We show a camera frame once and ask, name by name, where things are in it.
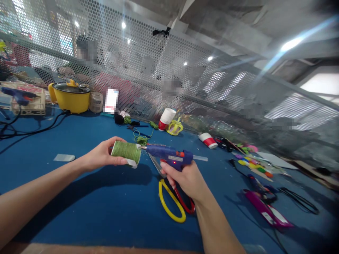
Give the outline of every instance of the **red and white paper cup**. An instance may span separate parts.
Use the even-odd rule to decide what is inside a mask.
[[[167,128],[167,126],[170,124],[170,122],[171,121],[168,122],[168,121],[165,121],[163,119],[160,119],[159,124],[158,124],[159,130],[164,131]]]
[[[203,133],[201,135],[199,135],[199,139],[204,142],[205,145],[208,146],[208,148],[210,149],[214,149],[218,146],[218,144],[216,143],[216,141],[212,138],[212,136],[210,134]]]
[[[164,131],[176,115],[176,111],[171,108],[165,108],[159,121],[159,130]]]

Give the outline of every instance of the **perforated metal mesh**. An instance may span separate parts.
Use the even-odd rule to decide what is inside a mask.
[[[134,117],[158,121],[165,107],[175,108],[185,129],[288,156],[313,142],[338,149],[336,130],[324,132],[338,106],[179,32],[153,36],[166,27],[111,1],[1,0],[0,8],[6,63],[37,85],[65,75],[101,93],[111,86]],[[77,60],[83,47],[86,61]],[[166,79],[179,79],[175,92]]]

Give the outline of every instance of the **red scissors handle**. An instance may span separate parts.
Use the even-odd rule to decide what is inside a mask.
[[[186,204],[183,201],[183,199],[181,198],[181,196],[180,196],[180,194],[178,192],[178,189],[176,187],[174,188],[174,192],[176,193],[176,195],[178,197],[178,200],[179,200],[180,204],[182,205],[182,207],[185,209],[185,211],[188,212],[189,214],[193,214],[195,212],[195,205],[194,205],[193,200],[191,199],[191,197],[189,197],[190,201],[191,201],[191,209],[189,209],[186,206]]]

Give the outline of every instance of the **hand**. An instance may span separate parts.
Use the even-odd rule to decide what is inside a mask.
[[[74,73],[74,71],[71,67],[60,67],[58,72],[61,75],[65,75],[65,76],[75,75],[75,73]]]
[[[180,184],[183,191],[190,196],[195,202],[203,202],[210,190],[202,177],[197,164],[192,161],[191,165],[186,165],[182,172],[177,171],[165,162],[161,162],[161,173],[167,174],[167,179],[172,187],[175,187],[176,182]]]
[[[83,169],[86,172],[91,172],[106,165],[125,165],[127,163],[125,158],[111,156],[111,147],[114,145],[115,141],[126,142],[126,140],[119,137],[112,137],[101,142],[92,151],[78,159],[83,165]]]

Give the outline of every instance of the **person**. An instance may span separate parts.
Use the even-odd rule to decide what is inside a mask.
[[[110,156],[111,147],[117,140],[126,142],[119,137],[110,138],[84,156],[0,195],[0,250],[76,178],[105,165],[125,165],[125,158]],[[169,183],[173,186],[175,181],[178,182],[182,190],[193,199],[205,253],[245,254],[197,164],[192,161],[182,172],[164,162],[161,167],[162,172],[167,174]]]
[[[76,41],[76,52],[77,58],[81,60],[78,63],[81,65],[78,65],[74,61],[69,62],[59,67],[58,73],[64,76],[74,76],[81,82],[90,84],[92,82],[91,77],[96,76],[98,73],[87,65],[103,64],[102,59],[98,59],[97,41],[90,40],[86,35],[79,35]]]

